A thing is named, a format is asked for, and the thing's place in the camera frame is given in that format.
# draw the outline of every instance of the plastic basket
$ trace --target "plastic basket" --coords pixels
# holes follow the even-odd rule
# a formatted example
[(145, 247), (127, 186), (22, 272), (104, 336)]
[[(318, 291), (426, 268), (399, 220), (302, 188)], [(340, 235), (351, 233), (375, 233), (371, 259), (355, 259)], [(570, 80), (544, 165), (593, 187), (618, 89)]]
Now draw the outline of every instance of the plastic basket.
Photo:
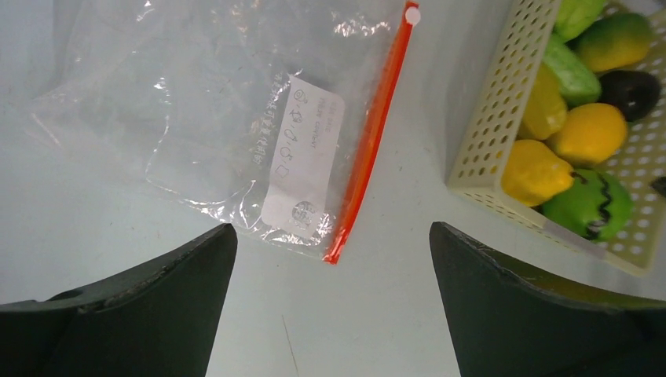
[[(631, 128), (628, 143), (599, 169), (616, 175), (630, 191), (635, 212), (615, 239), (594, 244), (507, 196), (501, 178), (534, 83), (560, 0), (515, 0), (499, 38), (479, 102), (448, 178), (448, 187), (573, 251), (604, 259), (641, 276), (661, 241), (666, 201), (650, 182), (666, 170), (666, 99)], [(607, 7), (607, 13), (618, 10)], [(666, 86), (666, 13), (651, 16), (658, 39), (650, 55), (630, 69), (648, 71)]]

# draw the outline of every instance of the red strip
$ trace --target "red strip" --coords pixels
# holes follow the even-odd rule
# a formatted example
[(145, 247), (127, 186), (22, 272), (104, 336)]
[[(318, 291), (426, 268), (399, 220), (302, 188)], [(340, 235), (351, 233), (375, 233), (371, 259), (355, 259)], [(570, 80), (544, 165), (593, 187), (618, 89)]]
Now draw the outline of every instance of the red strip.
[(354, 161), (354, 168), (343, 202), (346, 205), (342, 206), (339, 222), (335, 229), (335, 238), (324, 256), (324, 261), (332, 265), (337, 264), (340, 259), (340, 254), (345, 247), (347, 238), (349, 238), (360, 204), (363, 202), (365, 191), (368, 188), (372, 167), (375, 165), (377, 151), (379, 150), (379, 142), (382, 140), (384, 124), (393, 99), (393, 92), (395, 92), (397, 79), (402, 69), (404, 55), (407, 53), (409, 38), (412, 35), (413, 25), (409, 24), (404, 18), (404, 13), (411, 7), (418, 8), (419, 5), (415, 2), (407, 2), (404, 7), (402, 23), (386, 59), (382, 78), (379, 81), (379, 87), (365, 123), (364, 136), (360, 140), (358, 154)]

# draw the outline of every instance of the sticker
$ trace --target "sticker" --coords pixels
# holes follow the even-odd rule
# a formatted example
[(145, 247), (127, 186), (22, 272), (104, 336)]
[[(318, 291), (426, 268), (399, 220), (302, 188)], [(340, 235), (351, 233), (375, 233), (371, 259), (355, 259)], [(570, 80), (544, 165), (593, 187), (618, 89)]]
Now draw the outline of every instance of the sticker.
[(345, 102), (298, 77), (290, 75), (289, 81), (262, 220), (310, 238), (324, 214)]

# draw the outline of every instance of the perforated basket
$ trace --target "perforated basket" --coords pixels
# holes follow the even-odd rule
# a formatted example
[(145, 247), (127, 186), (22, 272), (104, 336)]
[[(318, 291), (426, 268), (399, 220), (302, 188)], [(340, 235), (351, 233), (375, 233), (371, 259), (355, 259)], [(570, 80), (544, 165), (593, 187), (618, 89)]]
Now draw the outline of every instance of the perforated basket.
[[(628, 143), (598, 167), (617, 176), (635, 203), (633, 218), (615, 239), (591, 243), (510, 198), (501, 188), (502, 173), (559, 5), (560, 0), (514, 1), (448, 187), (516, 225), (640, 276), (652, 265), (666, 210), (666, 201), (650, 188), (650, 182), (666, 170), (666, 99), (661, 99), (650, 115), (634, 125)], [(618, 8), (610, 5), (606, 12), (614, 13)], [(649, 56), (629, 69), (648, 71), (666, 86), (666, 13), (656, 13), (651, 19), (658, 40)]]

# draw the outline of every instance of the ziplock bag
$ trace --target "ziplock bag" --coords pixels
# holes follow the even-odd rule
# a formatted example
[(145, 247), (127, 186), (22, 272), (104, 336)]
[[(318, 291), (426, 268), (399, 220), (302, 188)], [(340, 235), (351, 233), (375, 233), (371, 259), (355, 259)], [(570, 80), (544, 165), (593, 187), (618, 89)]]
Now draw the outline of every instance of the ziplock bag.
[(61, 68), (28, 106), (44, 140), (114, 180), (148, 182), (240, 232), (336, 263), (416, 4), (78, 4), (70, 24), (54, 21), (66, 36)]

